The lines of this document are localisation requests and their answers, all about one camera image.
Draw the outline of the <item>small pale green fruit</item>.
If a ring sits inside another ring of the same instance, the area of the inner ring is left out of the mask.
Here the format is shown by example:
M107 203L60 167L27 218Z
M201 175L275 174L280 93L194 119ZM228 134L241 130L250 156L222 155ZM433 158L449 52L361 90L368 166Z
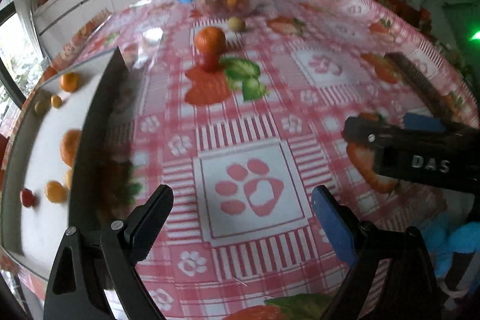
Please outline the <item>small pale green fruit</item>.
M246 22L237 16L230 17L227 24L231 32L243 32L246 29Z

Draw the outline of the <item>red cherry tomato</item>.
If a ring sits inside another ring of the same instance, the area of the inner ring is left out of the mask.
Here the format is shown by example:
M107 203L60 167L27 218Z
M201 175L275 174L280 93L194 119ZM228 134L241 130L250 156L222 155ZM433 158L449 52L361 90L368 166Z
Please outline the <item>red cherry tomato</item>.
M25 208L32 208L37 204L35 194L27 188L23 188L19 193L20 202Z

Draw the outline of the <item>pink patterned tablecloth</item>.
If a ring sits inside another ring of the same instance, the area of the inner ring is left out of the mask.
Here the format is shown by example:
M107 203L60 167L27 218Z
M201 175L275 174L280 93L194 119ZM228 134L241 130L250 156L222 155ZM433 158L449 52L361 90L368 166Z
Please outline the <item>pink patterned tablecloth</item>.
M166 227L137 268L169 319L220 319L267 296L337 288L345 267L313 218L317 185L395 230L444 208L440 188L373 175L370 153L342 136L348 117L479 125L455 68L374 0L259 0L239 18L246 29L231 32L229 18L176 0L102 11L47 73L120 50L128 72L107 123L97 219L172 188ZM224 53L195 48L206 27L224 31Z

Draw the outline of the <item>white cabinet counter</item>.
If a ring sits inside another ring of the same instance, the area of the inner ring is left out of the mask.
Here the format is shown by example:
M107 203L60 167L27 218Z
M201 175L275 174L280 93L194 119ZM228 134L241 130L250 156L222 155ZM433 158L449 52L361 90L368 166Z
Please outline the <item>white cabinet counter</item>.
M41 49L54 58L97 13L122 11L140 0L49 0L33 13Z

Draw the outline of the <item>small orange tangerine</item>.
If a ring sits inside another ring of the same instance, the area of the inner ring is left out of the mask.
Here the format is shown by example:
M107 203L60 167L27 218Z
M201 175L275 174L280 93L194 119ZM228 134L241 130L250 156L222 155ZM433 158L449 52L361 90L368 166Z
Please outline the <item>small orange tangerine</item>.
M59 82L64 92L74 93L80 87L80 75L76 72L67 72L60 76Z

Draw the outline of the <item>white rectangular tray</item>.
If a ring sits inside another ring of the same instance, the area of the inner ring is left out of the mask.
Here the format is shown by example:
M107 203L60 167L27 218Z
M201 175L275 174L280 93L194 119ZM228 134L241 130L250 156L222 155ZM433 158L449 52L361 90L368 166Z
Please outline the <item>white rectangular tray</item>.
M1 193L1 246L41 280L48 280L69 225L85 231L100 227L96 213L101 191L99 162L113 103L128 72L118 48L69 70L80 75L80 88L71 94L64 92L59 76L40 86L33 101L58 93L64 104L42 117L33 106L28 107L12 142ZM64 182L68 166L60 156L60 143L70 129L81 130L72 189L66 202L55 204L48 201L45 187L51 180ZM23 188L35 194L34 207L22 206Z

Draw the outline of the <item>yellow round fruit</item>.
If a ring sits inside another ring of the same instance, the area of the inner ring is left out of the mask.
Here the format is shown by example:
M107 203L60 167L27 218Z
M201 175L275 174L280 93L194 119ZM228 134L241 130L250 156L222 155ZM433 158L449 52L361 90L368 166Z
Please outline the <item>yellow round fruit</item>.
M46 198L49 202L60 204L68 200L68 190L60 182L51 180L45 187Z

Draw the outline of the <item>yellow-green fruit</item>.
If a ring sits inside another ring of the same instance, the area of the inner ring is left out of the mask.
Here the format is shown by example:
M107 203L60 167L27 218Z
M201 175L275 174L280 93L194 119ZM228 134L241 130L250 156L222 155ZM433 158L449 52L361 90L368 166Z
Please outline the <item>yellow-green fruit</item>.
M37 116L44 116L50 109L50 101L39 100L34 105L34 112Z

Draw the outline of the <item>large orange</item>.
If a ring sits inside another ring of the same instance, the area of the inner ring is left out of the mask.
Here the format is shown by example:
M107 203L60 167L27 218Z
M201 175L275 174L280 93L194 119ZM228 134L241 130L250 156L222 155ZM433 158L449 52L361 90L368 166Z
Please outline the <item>large orange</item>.
M70 129L64 134L61 140L60 156L63 162L69 167L73 167L75 164L80 138L80 129Z

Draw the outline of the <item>clear plastic fruit bowl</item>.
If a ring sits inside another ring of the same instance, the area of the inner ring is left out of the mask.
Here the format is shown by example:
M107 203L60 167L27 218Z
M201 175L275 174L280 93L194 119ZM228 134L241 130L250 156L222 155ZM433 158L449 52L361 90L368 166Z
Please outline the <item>clear plastic fruit bowl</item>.
M218 18L247 17L258 7L260 0L193 0L202 15Z

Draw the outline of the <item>brownish round fruit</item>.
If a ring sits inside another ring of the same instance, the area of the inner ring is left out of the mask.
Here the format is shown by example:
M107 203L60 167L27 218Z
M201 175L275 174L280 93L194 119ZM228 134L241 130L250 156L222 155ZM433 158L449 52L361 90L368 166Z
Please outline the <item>brownish round fruit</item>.
M72 176L73 176L73 170L70 169L67 171L65 175L65 188L70 191L72 189Z

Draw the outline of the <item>small yellow kumquat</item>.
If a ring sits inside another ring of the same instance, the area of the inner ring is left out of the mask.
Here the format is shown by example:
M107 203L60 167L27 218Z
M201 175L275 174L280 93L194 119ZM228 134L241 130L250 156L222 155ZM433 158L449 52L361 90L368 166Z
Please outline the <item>small yellow kumquat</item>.
M52 108L59 109L63 104L63 100L59 95L52 95L50 97L50 105Z

